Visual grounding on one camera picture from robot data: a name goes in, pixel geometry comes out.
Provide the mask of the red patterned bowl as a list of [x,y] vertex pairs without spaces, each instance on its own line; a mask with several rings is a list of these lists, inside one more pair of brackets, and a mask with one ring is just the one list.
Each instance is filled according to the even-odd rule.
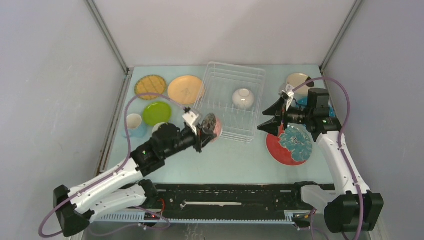
[[204,130],[212,132],[215,135],[211,140],[212,143],[215,142],[223,132],[222,121],[214,113],[208,113],[203,119],[201,126]]

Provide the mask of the black mug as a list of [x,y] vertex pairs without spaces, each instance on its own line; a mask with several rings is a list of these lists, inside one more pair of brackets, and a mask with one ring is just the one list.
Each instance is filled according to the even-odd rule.
[[152,133],[155,133],[162,125],[167,124],[167,122],[159,122],[155,124],[151,130]]

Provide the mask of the blue polka dot plate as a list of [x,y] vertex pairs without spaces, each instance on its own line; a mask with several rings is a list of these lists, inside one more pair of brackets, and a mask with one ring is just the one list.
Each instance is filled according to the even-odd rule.
[[[299,100],[296,100],[296,99],[295,99],[295,105],[296,105],[297,107],[304,108],[304,107],[306,107],[306,106],[307,106],[307,101],[308,101],[308,98],[307,98],[307,97],[302,97],[302,98],[300,98]],[[332,107],[332,105],[331,105],[331,104],[329,104],[329,116],[330,116],[330,117],[336,117],[335,110],[334,110],[334,108]]]

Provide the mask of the white rimmed teal plate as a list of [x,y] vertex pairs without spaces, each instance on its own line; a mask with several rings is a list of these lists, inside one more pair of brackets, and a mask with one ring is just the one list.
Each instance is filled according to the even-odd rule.
[[313,141],[304,126],[289,124],[281,126],[278,135],[267,134],[266,149],[271,157],[286,166],[300,166],[306,163],[313,153]]

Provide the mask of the white ribbed bowl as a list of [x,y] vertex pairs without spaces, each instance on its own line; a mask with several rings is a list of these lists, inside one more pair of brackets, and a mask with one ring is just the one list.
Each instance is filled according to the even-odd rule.
[[251,90],[240,88],[233,93],[232,102],[236,108],[249,109],[255,103],[255,96]]

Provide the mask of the green plate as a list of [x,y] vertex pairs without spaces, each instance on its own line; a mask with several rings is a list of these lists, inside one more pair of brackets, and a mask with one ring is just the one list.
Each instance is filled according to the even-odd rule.
[[156,101],[146,106],[142,112],[143,121],[149,126],[167,123],[172,116],[171,106],[163,101]]

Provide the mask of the cream plate with black spot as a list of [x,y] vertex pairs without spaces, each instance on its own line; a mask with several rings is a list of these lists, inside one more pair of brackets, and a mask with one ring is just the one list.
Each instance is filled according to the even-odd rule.
[[[310,76],[304,73],[292,73],[286,78],[286,84],[296,88],[311,79],[312,78]],[[299,97],[307,97],[309,89],[314,88],[315,86],[315,82],[310,82],[297,90],[295,95]]]

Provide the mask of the light blue cup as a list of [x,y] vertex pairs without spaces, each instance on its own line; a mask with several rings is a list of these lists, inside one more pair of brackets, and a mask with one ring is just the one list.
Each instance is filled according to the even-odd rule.
[[123,130],[122,135],[125,138],[143,138],[147,133],[147,125],[141,115],[132,113],[126,117],[127,132]]

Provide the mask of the beige plate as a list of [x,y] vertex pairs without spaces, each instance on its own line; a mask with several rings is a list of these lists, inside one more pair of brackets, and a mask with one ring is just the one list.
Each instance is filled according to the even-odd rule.
[[203,81],[194,75],[183,75],[175,78],[168,86],[168,96],[182,105],[194,104],[205,93]]

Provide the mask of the yellow woven plate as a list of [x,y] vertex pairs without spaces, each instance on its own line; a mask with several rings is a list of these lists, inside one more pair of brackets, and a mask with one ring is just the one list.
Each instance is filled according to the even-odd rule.
[[165,79],[159,75],[147,75],[142,77],[134,86],[136,96],[145,93],[163,94],[168,84]]

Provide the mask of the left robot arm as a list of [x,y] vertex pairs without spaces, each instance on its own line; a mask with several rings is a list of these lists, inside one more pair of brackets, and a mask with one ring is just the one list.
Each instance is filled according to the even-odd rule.
[[183,129],[165,123],[114,168],[75,187],[58,186],[53,191],[53,206],[61,233],[74,236],[97,219],[128,207],[153,208],[157,190],[145,177],[188,148],[201,153],[221,133],[221,123],[214,116],[201,124],[185,124]]

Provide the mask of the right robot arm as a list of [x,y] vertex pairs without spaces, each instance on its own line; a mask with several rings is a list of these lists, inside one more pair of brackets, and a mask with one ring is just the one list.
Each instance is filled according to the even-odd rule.
[[375,229],[384,206],[380,193],[373,193],[355,167],[342,124],[330,116],[329,93],[323,88],[308,91],[305,107],[292,107],[292,90],[282,90],[279,99],[263,111],[272,118],[258,126],[258,130],[277,136],[289,124],[305,126],[313,142],[322,152],[334,183],[335,194],[323,190],[314,182],[297,182],[291,194],[291,204],[297,209],[311,206],[324,215],[332,233],[371,232]]

